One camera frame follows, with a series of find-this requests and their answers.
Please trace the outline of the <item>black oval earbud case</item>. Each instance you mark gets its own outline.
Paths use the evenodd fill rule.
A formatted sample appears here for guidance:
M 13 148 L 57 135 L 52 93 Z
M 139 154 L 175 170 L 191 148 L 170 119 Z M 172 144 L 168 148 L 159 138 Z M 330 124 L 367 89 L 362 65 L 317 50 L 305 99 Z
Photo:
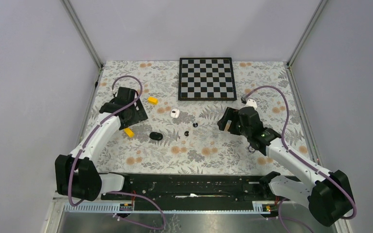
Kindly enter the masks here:
M 149 138 L 155 141 L 160 141 L 163 139 L 163 135 L 159 132 L 151 132 Z

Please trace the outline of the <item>white earbud charging case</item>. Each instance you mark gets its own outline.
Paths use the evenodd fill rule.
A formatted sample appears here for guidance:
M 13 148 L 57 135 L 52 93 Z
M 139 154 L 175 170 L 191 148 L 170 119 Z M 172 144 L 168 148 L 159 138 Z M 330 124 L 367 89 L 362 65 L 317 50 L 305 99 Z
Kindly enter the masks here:
M 180 110 L 179 109 L 172 109 L 170 112 L 170 117 L 173 119 L 177 119 L 180 115 Z

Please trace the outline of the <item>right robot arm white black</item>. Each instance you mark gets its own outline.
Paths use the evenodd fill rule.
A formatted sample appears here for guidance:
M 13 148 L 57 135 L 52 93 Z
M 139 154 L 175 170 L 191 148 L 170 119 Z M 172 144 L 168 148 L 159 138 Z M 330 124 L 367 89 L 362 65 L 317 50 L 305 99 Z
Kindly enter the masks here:
M 277 172 L 264 176 L 259 187 L 260 196 L 271 200 L 275 196 L 287 198 L 307 208 L 322 225 L 329 227 L 356 205 L 348 177 L 340 170 L 332 172 L 319 164 L 298 156 L 275 130 L 264 127 L 254 107 L 226 108 L 217 122 L 223 131 L 244 136 L 250 147 L 272 158 L 290 171 L 298 181 L 290 180 Z

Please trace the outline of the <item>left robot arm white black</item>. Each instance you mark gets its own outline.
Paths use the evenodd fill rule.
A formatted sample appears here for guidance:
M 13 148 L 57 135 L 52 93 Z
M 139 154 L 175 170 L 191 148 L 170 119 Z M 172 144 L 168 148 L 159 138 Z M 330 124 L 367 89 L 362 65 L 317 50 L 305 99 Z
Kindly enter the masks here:
M 131 187 L 124 182 L 124 177 L 114 173 L 102 174 L 94 163 L 117 131 L 124 130 L 128 137 L 132 137 L 130 127 L 147 118 L 139 93 L 120 87 L 101 107 L 94 127 L 81 143 L 68 155 L 56 158 L 57 193 L 88 201 L 109 192 L 121 200 L 128 198 Z

